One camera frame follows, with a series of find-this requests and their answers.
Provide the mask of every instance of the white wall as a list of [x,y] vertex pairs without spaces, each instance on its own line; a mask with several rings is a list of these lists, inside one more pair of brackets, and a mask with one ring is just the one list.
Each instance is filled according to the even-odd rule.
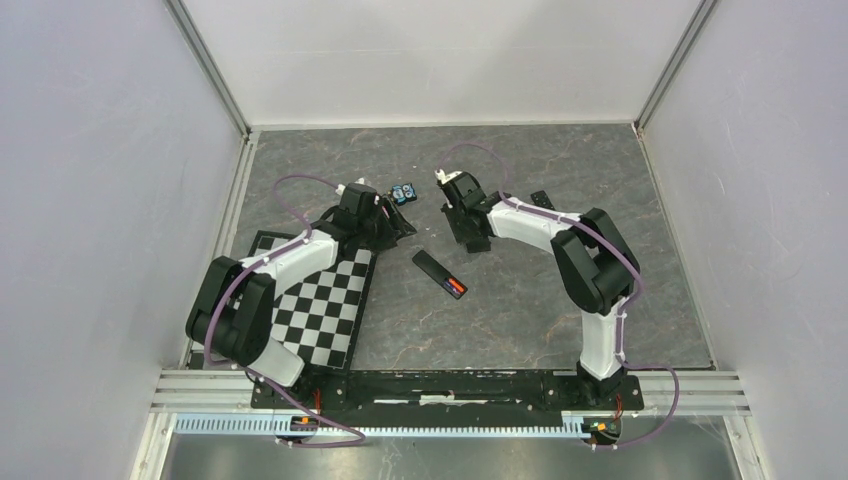
[[253,125],[631,121],[698,0],[186,0]]
[[721,2],[647,147],[777,478],[845,478],[848,3]]
[[126,478],[239,138],[162,2],[0,11],[0,478]]

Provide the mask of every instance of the black and white checkered board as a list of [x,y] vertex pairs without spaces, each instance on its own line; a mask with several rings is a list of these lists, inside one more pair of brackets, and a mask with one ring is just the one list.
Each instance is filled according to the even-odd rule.
[[[287,242],[291,235],[260,231],[250,256]],[[376,258],[359,250],[354,261],[314,273],[274,302],[271,338],[313,365],[350,367]]]

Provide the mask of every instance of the blue and black patterned object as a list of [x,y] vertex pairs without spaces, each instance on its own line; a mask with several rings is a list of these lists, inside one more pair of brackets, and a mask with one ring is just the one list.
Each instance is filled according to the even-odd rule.
[[392,191],[389,192],[389,195],[392,197],[392,201],[395,202],[395,205],[397,206],[404,205],[406,202],[414,202],[415,200],[418,200],[418,196],[415,195],[415,188],[412,187],[411,183],[395,185],[392,187]]

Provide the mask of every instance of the gray floor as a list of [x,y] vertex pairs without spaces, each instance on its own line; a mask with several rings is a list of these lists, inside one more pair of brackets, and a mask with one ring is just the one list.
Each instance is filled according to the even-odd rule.
[[[630,309],[626,353],[634,363],[710,364],[656,191],[627,125],[438,127],[264,132],[259,138],[233,255],[243,256],[258,229],[297,233],[274,202],[271,185],[289,173],[337,183],[367,178],[378,189],[412,182],[419,200],[402,207],[418,229],[382,254],[371,286],[353,367],[573,368],[580,315],[565,295],[553,258],[509,240],[469,255],[439,211],[433,168],[451,145],[476,140],[513,166],[507,191],[530,201],[546,190],[554,206],[612,216],[641,262],[647,293]],[[463,150],[449,164],[474,174],[488,191],[500,182],[493,159]],[[319,183],[292,181],[281,193],[311,219],[337,201]],[[456,301],[412,264],[424,248],[469,286]]]
[[[628,419],[625,437],[656,421]],[[231,478],[586,479],[741,478],[720,418],[675,419],[637,447],[592,454],[578,440],[372,438],[363,447],[290,450],[268,437],[176,435],[165,479]]]

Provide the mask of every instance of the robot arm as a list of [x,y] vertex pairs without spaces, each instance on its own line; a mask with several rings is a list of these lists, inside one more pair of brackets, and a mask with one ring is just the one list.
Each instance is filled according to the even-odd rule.
[[[465,245],[469,253],[488,251],[489,237],[500,237],[553,254],[565,290],[581,310],[583,351],[578,373],[597,392],[614,387],[623,375],[616,358],[623,358],[616,345],[616,315],[633,292],[634,280],[603,246],[566,222],[586,225],[622,252],[638,270],[633,252],[606,212],[592,209],[583,215],[549,212],[551,215],[542,216],[517,207],[526,205],[517,199],[510,199],[514,203],[510,205],[498,193],[487,196],[469,173],[439,171],[436,178],[447,198],[442,211],[457,242]],[[598,248],[597,254],[589,251],[593,248]]]
[[415,233],[395,205],[373,188],[350,183],[341,195],[339,205],[311,225],[312,235],[306,243],[291,248],[297,239],[292,240],[241,261],[228,257],[213,260],[186,322],[186,334],[203,343],[224,292],[247,266],[265,262],[236,288],[215,326],[212,350],[284,387],[293,385],[304,362],[270,341],[274,299],[305,277],[352,259],[360,248],[381,252]]

